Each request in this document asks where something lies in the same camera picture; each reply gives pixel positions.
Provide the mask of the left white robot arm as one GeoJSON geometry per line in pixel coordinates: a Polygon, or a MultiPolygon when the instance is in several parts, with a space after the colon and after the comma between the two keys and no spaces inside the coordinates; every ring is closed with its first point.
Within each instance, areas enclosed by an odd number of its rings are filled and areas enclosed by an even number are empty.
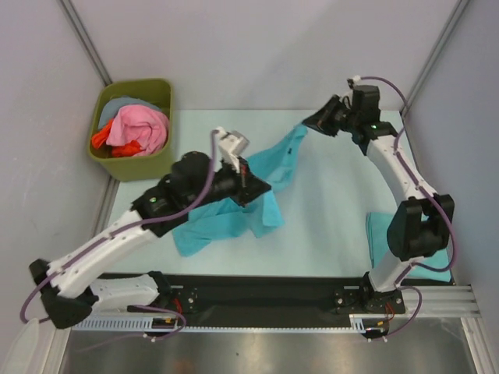
{"type": "Polygon", "coordinates": [[[114,224],[86,245],[58,260],[33,261],[30,272],[48,320],[63,330],[96,311],[166,310],[174,293],[161,272],[115,279],[103,279],[101,275],[133,250],[187,223],[190,208],[223,199],[245,207],[271,190],[245,159],[236,160],[238,167],[223,161],[215,171],[213,159],[205,153],[188,152],[172,165],[170,174],[134,200],[114,224]]]}

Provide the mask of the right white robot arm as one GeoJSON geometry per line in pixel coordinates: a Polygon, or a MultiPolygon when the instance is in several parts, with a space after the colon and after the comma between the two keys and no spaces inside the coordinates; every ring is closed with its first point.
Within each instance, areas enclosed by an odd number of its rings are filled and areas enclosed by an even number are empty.
{"type": "Polygon", "coordinates": [[[416,267],[448,247],[455,202],[441,195],[412,166],[399,144],[398,132],[381,119],[377,86],[350,86],[346,97],[332,96],[304,126],[325,136],[347,132],[383,176],[398,205],[387,229],[388,252],[365,273],[353,310],[381,313],[401,299],[398,287],[416,267]]]}

